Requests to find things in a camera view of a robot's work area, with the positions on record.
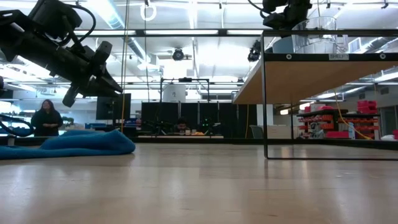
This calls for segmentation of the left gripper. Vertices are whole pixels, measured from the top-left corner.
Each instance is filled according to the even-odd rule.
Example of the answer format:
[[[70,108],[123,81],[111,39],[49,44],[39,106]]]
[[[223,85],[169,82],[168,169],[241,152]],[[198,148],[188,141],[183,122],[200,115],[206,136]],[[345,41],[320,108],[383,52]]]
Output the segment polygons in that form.
[[[78,94],[83,97],[117,97],[123,92],[106,68],[111,49],[112,45],[104,41],[96,51],[85,47],[89,51],[86,56],[30,35],[20,41],[18,54],[70,81],[62,103],[72,106]]]

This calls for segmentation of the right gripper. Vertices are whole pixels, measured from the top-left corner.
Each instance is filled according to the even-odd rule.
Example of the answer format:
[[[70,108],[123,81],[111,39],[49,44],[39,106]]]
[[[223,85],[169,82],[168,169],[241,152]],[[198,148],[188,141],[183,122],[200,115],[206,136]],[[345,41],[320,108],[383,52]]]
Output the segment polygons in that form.
[[[273,13],[266,16],[263,25],[274,30],[291,30],[297,24],[307,19],[308,10],[312,8],[310,0],[263,0],[263,11],[270,14],[278,7],[285,6],[287,18],[283,14]]]

